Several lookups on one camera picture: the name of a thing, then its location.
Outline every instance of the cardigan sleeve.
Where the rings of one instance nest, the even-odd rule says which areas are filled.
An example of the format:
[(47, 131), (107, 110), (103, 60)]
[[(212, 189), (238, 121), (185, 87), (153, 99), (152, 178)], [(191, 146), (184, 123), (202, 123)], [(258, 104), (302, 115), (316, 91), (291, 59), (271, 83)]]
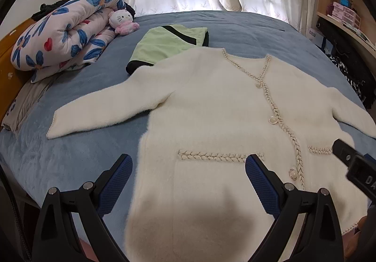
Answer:
[(376, 138), (376, 125), (371, 116), (355, 103), (351, 102), (338, 89), (327, 88), (332, 105), (332, 114), (338, 121), (349, 124), (362, 133)]
[(186, 83), (197, 57), (195, 48), (139, 67), (125, 82), (82, 96), (55, 111), (47, 138), (123, 122), (154, 109)]

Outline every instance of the wooden shelf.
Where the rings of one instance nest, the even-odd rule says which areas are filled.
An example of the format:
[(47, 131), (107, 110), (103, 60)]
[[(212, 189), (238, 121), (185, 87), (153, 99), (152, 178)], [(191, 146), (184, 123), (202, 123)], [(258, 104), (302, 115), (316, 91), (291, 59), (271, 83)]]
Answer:
[(376, 51), (371, 46), (369, 46), (363, 39), (361, 39), (358, 35), (356, 35), (350, 29), (345, 27), (339, 21), (336, 21), (332, 17), (329, 17), (320, 12), (317, 12), (317, 15), (331, 22), (351, 37), (348, 39), (351, 45), (359, 52), (359, 54), (364, 59), (364, 62), (372, 72), (373, 76), (376, 78)]

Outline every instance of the metal screw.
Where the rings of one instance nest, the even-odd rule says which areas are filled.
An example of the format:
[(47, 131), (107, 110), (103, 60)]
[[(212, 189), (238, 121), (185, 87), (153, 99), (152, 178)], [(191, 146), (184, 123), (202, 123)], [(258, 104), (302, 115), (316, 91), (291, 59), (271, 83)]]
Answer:
[(325, 189), (325, 188), (322, 188), (321, 189), (321, 194), (323, 194), (323, 195), (329, 195), (329, 191), (327, 190), (327, 189)]
[(85, 190), (89, 190), (89, 189), (91, 189), (92, 187), (93, 187), (93, 183), (91, 182), (91, 181), (87, 181), (86, 183), (84, 183), (83, 184), (83, 188), (85, 189)]
[(52, 187), (52, 188), (49, 188), (48, 189), (48, 194), (55, 194), (56, 193), (56, 191), (57, 191), (58, 189), (56, 189), (55, 187)]
[(285, 183), (285, 189), (292, 191), (295, 189), (295, 186), (292, 183)]

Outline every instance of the cardigan pocket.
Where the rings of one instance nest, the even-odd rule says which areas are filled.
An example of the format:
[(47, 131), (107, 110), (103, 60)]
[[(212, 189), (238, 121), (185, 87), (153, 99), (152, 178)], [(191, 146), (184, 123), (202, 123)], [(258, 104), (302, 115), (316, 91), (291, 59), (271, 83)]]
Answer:
[[(245, 173), (246, 156), (214, 155), (177, 155), (172, 226), (181, 261), (247, 261), (263, 238), (255, 222), (268, 215)], [(266, 233), (273, 221), (263, 220)]]

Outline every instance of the light green garment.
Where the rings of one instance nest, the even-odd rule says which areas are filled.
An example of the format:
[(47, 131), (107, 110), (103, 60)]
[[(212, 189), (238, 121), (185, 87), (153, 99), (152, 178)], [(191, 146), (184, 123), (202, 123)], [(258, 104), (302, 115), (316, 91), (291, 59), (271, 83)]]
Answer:
[(170, 27), (169, 29), (175, 34), (164, 27), (156, 27), (150, 29), (140, 40), (126, 68), (129, 74), (132, 74), (139, 66), (151, 66), (190, 48), (201, 47), (204, 41), (205, 46), (208, 44), (208, 35), (205, 38), (207, 28), (189, 29), (181, 24), (166, 27)]

